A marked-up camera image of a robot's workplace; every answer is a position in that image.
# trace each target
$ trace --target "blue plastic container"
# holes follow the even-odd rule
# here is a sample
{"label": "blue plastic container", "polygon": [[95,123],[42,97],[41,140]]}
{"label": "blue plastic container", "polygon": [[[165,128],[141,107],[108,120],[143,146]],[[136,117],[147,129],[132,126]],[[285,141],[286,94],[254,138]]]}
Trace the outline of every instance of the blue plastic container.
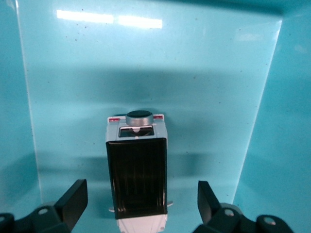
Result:
{"label": "blue plastic container", "polygon": [[119,232],[106,118],[165,114],[165,232],[201,223],[197,182],[252,220],[311,229],[311,2],[0,2],[0,213],[87,179],[75,233]]}

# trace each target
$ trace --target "red light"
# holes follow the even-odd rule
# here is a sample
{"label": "red light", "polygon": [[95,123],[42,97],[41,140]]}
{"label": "red light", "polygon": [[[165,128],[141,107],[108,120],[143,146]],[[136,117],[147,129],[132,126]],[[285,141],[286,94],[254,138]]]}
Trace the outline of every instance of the red light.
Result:
{"label": "red light", "polygon": [[154,116],[154,119],[162,119],[163,120],[163,116]]}
{"label": "red light", "polygon": [[118,122],[120,118],[109,118],[109,122]]}

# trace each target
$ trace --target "white toy vehicle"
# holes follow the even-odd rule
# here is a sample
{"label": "white toy vehicle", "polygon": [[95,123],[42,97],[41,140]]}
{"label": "white toy vehicle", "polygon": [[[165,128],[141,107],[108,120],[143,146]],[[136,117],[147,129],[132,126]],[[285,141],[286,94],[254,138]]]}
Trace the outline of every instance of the white toy vehicle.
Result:
{"label": "white toy vehicle", "polygon": [[157,233],[167,221],[167,130],[163,114],[108,118],[106,147],[121,233]]}

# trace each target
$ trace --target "silver bolt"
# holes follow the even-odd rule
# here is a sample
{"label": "silver bolt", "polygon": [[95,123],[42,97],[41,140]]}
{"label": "silver bolt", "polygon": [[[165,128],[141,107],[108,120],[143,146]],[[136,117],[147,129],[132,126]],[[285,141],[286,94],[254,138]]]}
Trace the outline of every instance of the silver bolt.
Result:
{"label": "silver bolt", "polygon": [[230,209],[225,209],[225,215],[229,216],[229,217],[233,217],[234,216],[234,213],[232,210]]}
{"label": "silver bolt", "polygon": [[269,225],[272,225],[272,226],[276,225],[276,222],[273,220],[273,218],[264,217],[263,220]]}
{"label": "silver bolt", "polygon": [[41,210],[38,211],[38,214],[39,214],[39,215],[43,215],[43,214],[45,214],[46,212],[48,212],[48,209],[47,209],[47,208],[43,208],[43,209],[41,209]]}

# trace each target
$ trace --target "cylindrical cap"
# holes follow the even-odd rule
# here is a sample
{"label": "cylindrical cap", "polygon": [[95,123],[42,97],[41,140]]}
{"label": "cylindrical cap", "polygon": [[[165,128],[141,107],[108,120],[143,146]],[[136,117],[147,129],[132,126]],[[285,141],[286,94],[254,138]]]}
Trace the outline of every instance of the cylindrical cap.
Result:
{"label": "cylindrical cap", "polygon": [[125,116],[125,122],[130,126],[152,125],[154,117],[149,111],[132,111]]}

